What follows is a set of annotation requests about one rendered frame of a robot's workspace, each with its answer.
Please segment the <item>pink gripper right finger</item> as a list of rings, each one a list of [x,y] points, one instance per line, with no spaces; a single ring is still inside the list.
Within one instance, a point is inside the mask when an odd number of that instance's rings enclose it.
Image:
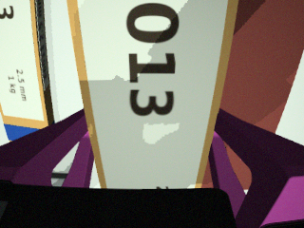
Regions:
[[[237,228],[304,220],[304,145],[218,111],[209,151],[213,187],[229,196]],[[224,142],[249,167],[245,194]],[[240,208],[239,208],[240,207]]]

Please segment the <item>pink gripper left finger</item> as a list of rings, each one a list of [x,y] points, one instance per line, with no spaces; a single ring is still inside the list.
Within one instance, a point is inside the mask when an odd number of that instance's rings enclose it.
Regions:
[[[62,186],[89,188],[94,155],[84,109],[60,122],[0,145],[0,180],[52,186],[53,169],[78,142],[73,163]]]

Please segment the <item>white electrode pack with printed label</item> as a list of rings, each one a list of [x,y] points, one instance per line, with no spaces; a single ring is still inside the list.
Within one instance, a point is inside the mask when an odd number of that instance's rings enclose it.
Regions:
[[[66,0],[101,188],[201,188],[238,0]]]

